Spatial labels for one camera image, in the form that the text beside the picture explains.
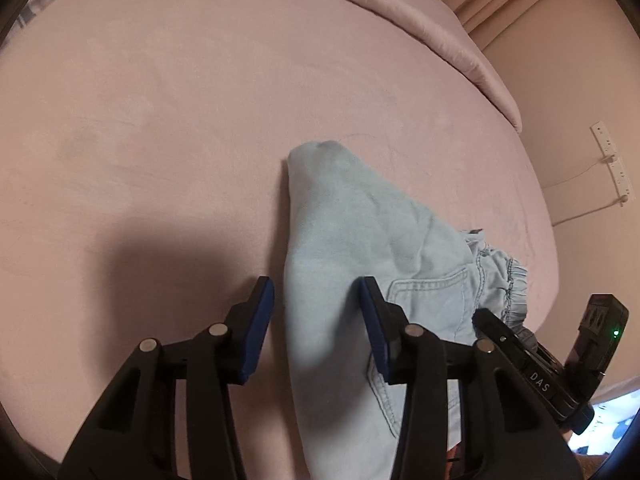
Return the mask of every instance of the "pink bed sheet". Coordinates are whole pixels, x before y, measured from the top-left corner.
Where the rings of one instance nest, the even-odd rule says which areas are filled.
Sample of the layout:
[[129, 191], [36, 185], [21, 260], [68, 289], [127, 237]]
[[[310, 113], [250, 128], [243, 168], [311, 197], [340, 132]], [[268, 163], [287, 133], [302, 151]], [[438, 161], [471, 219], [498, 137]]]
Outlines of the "pink bed sheet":
[[[60, 459], [139, 340], [282, 281], [284, 159], [335, 139], [529, 267], [552, 230], [513, 100], [438, 0], [56, 0], [0, 56], [0, 398]], [[248, 473], [304, 478], [282, 317], [232, 391]]]

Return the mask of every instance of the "light blue jeans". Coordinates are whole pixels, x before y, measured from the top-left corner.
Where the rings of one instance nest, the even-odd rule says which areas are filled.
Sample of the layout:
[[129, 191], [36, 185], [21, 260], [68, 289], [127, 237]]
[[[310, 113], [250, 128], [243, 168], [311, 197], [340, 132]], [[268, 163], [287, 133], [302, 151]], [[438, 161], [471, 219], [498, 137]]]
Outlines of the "light blue jeans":
[[[404, 386], [370, 357], [354, 283], [375, 276], [388, 301], [441, 339], [471, 345], [471, 317], [489, 308], [527, 343], [526, 270], [460, 233], [337, 142], [289, 155], [291, 231], [285, 267], [287, 352], [298, 427], [314, 480], [388, 480]], [[460, 441], [449, 381], [449, 447]]]

